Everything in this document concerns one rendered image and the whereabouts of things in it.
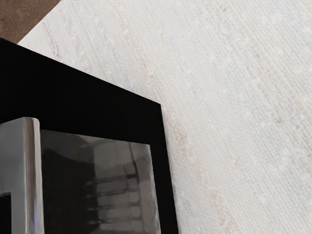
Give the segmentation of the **black oven with glass door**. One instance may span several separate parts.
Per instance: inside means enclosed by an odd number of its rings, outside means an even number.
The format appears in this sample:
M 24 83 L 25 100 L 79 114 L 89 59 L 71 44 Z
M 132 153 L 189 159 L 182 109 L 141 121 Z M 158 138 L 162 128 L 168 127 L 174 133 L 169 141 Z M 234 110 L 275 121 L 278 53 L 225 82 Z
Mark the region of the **black oven with glass door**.
M 179 234 L 161 106 L 0 38 L 0 234 Z

